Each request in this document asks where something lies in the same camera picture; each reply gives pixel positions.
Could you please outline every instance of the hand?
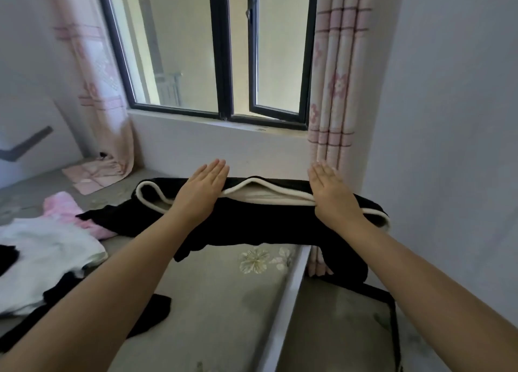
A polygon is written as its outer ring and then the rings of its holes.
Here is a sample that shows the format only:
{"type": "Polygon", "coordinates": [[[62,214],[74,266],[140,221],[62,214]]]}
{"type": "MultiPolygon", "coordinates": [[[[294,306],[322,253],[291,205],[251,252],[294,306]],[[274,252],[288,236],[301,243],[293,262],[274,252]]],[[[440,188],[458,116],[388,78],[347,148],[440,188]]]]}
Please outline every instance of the hand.
{"type": "Polygon", "coordinates": [[[229,174],[225,160],[201,166],[180,188],[166,215],[175,216],[192,229],[207,219],[229,174]]]}
{"type": "Polygon", "coordinates": [[[353,193],[327,163],[314,163],[308,169],[309,184],[315,198],[315,215],[327,227],[344,236],[344,232],[369,223],[353,193]]]}

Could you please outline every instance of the person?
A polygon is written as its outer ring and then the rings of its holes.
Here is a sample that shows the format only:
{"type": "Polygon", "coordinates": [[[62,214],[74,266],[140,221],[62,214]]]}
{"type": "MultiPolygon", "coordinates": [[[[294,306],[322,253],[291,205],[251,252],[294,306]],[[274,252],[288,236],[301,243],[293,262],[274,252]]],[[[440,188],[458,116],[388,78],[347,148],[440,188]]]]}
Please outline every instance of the person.
{"type": "MultiPolygon", "coordinates": [[[[107,370],[178,247],[212,212],[228,173],[224,160],[200,167],[169,211],[56,304],[4,355],[0,370],[107,370]]],[[[511,323],[368,222],[326,163],[308,174],[316,216],[367,262],[453,372],[518,370],[511,323]]]]}

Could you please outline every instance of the person's left hand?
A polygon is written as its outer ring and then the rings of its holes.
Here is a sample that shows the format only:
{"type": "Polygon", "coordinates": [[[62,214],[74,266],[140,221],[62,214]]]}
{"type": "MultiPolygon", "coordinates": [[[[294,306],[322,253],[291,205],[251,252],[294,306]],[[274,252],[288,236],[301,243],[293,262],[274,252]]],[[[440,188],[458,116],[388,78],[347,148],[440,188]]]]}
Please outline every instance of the person's left hand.
{"type": "Polygon", "coordinates": [[[225,160],[216,159],[201,166],[180,188],[175,202],[166,215],[178,218],[194,229],[207,219],[221,194],[230,167],[225,160]]]}

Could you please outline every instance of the person's right arm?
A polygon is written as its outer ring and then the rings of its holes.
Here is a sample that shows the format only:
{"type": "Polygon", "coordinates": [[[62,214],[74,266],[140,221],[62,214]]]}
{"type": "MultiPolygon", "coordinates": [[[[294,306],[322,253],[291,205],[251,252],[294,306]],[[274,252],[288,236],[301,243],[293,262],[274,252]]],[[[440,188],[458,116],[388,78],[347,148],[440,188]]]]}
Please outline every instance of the person's right arm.
{"type": "Polygon", "coordinates": [[[453,372],[518,371],[518,329],[435,266],[368,222],[336,171],[308,171],[315,214],[379,277],[453,372]]]}

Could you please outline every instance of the forearm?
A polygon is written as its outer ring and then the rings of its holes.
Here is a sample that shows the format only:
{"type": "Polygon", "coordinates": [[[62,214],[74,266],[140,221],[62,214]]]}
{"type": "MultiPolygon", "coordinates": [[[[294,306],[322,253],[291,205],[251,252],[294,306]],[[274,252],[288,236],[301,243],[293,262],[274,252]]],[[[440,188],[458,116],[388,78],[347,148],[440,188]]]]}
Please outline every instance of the forearm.
{"type": "Polygon", "coordinates": [[[52,308],[0,369],[106,370],[190,230],[163,216],[52,308]]]}
{"type": "Polygon", "coordinates": [[[518,370],[518,330],[494,310],[374,226],[340,233],[452,371],[518,370]]]}

